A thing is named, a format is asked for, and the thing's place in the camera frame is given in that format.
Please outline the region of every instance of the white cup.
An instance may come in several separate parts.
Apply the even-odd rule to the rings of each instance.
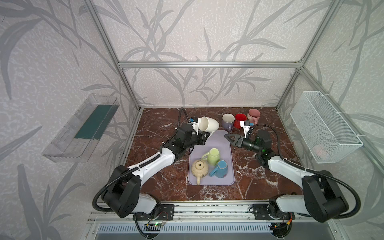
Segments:
[[[219,127],[218,121],[216,121],[213,118],[202,117],[200,119],[200,123],[199,123],[200,131],[203,131],[203,132],[214,132],[214,131],[216,131],[218,129],[218,127]]]

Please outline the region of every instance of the cup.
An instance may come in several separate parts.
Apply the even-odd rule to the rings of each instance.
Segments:
[[[206,161],[199,159],[192,163],[192,174],[197,178],[197,185],[200,185],[200,179],[208,173],[208,164]]]
[[[238,113],[235,115],[235,122],[234,122],[233,126],[237,129],[240,129],[241,128],[240,121],[246,121],[246,120],[247,120],[247,116],[245,116],[242,113]]]
[[[253,123],[254,125],[257,124],[257,122],[259,121],[259,118],[260,118],[260,111],[257,110],[257,109],[250,109],[248,111],[248,114],[247,114],[247,118],[249,120],[249,123]]]
[[[218,178],[223,178],[228,173],[228,165],[224,160],[220,160],[216,167],[209,173],[209,176],[212,177],[216,175]]]
[[[199,129],[203,132],[214,132],[218,129],[219,124],[218,121],[216,121],[213,118],[209,117],[202,117],[200,119]]]
[[[226,113],[223,115],[222,126],[225,130],[232,131],[234,122],[235,122],[235,116],[234,115],[232,115],[230,113]]]
[[[216,166],[217,162],[220,160],[220,153],[217,148],[212,148],[204,154],[201,159],[207,159],[207,162],[211,166]]]

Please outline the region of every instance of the white mesh basket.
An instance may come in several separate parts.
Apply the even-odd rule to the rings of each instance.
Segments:
[[[303,92],[291,117],[317,163],[338,162],[362,146],[360,138],[319,91]]]

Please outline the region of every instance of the light green mug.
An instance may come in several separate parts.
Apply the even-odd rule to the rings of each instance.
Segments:
[[[201,158],[204,160],[207,159],[207,162],[209,165],[216,166],[217,162],[220,160],[220,153],[217,148],[212,148],[211,150],[209,150],[209,152],[204,154]]]

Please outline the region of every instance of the beige mug handle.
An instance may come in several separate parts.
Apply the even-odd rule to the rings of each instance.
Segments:
[[[205,156],[207,156],[206,158],[208,158],[208,154],[209,154],[209,152],[207,152],[206,154],[204,154],[201,158],[205,158]]]

